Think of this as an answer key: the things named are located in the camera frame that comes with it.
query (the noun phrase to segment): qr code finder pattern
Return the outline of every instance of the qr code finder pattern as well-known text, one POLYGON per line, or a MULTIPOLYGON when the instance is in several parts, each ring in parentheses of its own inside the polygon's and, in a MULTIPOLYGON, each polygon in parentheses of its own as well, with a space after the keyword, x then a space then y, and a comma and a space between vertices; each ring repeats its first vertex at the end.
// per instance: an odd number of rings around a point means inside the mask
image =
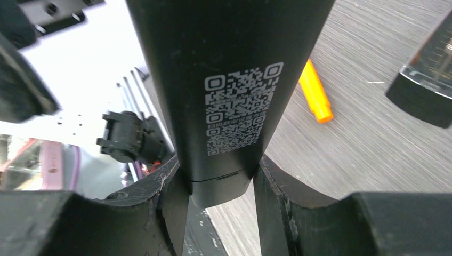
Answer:
POLYGON ((257 142, 283 63, 205 79, 208 155, 257 142))

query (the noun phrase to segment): screw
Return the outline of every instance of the screw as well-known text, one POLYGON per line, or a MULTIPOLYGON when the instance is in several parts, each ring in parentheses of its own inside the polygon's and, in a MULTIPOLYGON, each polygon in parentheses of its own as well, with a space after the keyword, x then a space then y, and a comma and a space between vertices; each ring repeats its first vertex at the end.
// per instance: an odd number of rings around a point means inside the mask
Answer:
POLYGON ((56 5, 50 3, 46 6, 45 12, 50 16, 54 16, 55 13, 58 12, 58 7, 56 5))

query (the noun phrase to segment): yellow marker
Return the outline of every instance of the yellow marker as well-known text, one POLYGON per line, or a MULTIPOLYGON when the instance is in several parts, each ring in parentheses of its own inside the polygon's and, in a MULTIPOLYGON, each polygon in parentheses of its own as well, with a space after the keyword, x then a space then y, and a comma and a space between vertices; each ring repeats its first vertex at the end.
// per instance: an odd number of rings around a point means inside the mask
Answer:
POLYGON ((314 65, 311 59, 308 60, 306 66, 301 73, 300 80, 298 80, 303 90, 309 108, 315 115, 317 122, 325 123, 333 119, 331 112, 331 104, 326 96, 325 90, 317 76, 314 65))

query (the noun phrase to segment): black cylinder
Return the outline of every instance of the black cylinder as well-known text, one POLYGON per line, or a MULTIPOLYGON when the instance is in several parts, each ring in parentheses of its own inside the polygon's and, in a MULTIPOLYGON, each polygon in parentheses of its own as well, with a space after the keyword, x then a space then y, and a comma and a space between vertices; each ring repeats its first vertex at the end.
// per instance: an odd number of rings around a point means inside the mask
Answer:
POLYGON ((127 2, 194 203, 242 195, 334 0, 127 2))

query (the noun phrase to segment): white surface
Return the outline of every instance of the white surface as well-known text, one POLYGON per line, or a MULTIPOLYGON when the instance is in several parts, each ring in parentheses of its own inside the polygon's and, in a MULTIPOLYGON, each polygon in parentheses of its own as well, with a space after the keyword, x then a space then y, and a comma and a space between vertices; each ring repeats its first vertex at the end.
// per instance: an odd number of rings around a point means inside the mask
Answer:
POLYGON ((99 151, 95 141, 105 126, 101 116, 118 102, 116 83, 131 67, 145 66, 125 2, 106 2, 86 10, 85 24, 21 51, 62 111, 23 124, 0 122, 0 134, 61 141, 93 154, 99 151))

